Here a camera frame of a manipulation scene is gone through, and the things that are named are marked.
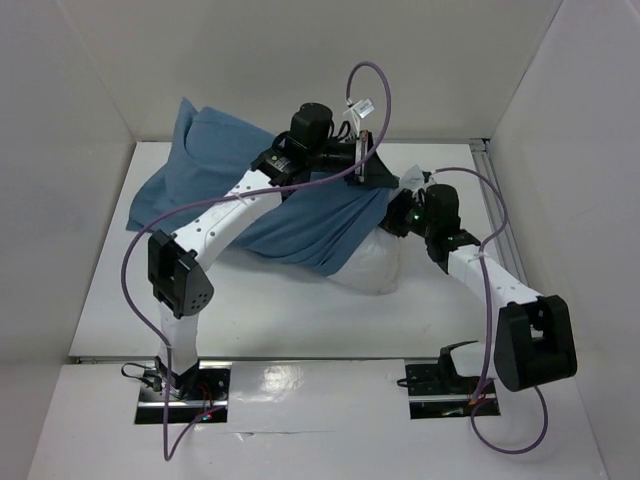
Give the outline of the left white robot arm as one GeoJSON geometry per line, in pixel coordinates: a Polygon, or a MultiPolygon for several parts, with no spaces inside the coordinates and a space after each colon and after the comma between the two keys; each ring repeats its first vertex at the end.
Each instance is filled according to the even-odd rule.
{"type": "Polygon", "coordinates": [[[354,113],[334,128],[332,111],[306,103],[290,126],[239,175],[235,185],[186,225],[148,240],[148,279],[160,305],[156,366],[176,399],[196,390],[199,315],[214,295],[207,272],[228,247],[298,264],[343,283],[394,266],[379,228],[399,179],[354,113]]]}

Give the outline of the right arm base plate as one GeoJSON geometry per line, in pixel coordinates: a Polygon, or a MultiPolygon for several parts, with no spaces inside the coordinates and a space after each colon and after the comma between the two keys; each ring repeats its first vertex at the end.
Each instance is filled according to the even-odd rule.
{"type": "Polygon", "coordinates": [[[485,387],[478,402],[472,403],[479,378],[460,376],[448,360],[409,362],[404,371],[396,385],[408,395],[412,420],[470,417],[477,406],[481,406],[479,416],[500,415],[495,387],[485,387]]]}

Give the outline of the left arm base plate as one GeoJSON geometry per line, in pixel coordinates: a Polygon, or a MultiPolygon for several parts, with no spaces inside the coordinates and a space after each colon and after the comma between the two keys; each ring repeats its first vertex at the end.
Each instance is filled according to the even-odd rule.
{"type": "MultiPolygon", "coordinates": [[[[164,418],[165,382],[151,362],[128,362],[121,374],[136,380],[140,389],[134,423],[161,425],[164,418]]],[[[231,364],[202,361],[195,380],[182,390],[171,388],[168,402],[168,423],[226,423],[231,379],[231,364]]]]}

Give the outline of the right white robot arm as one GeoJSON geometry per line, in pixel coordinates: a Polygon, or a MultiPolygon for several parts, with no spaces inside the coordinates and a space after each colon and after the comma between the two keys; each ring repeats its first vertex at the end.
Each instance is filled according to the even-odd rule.
{"type": "Polygon", "coordinates": [[[457,392],[474,377],[478,391],[499,380],[518,392],[577,373],[567,303],[526,286],[486,254],[481,242],[461,226],[454,187],[433,184],[402,190],[390,202],[381,225],[398,237],[421,237],[431,261],[485,305],[484,342],[444,349],[449,359],[436,369],[441,388],[457,392]]]}

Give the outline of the white pillow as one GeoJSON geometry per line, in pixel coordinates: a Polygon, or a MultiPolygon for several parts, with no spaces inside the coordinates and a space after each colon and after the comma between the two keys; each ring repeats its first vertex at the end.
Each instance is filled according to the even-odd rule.
{"type": "Polygon", "coordinates": [[[386,295],[396,291],[400,273],[401,238],[410,233],[409,211],[417,192],[428,183],[430,174],[418,165],[410,167],[391,194],[385,216],[360,243],[345,264],[328,279],[342,287],[366,295],[386,295]]]}

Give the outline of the blue pillowcase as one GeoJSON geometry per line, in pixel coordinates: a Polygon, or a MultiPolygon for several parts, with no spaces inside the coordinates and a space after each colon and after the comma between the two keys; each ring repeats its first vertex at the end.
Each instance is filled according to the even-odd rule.
{"type": "MultiPolygon", "coordinates": [[[[183,99],[173,127],[169,155],[135,193],[126,230],[150,225],[172,233],[206,211],[247,207],[252,198],[236,192],[243,175],[273,134],[220,110],[196,108],[183,99]]],[[[339,179],[285,192],[281,204],[238,235],[231,248],[325,277],[336,273],[382,221],[392,192],[350,186],[339,179]]]]}

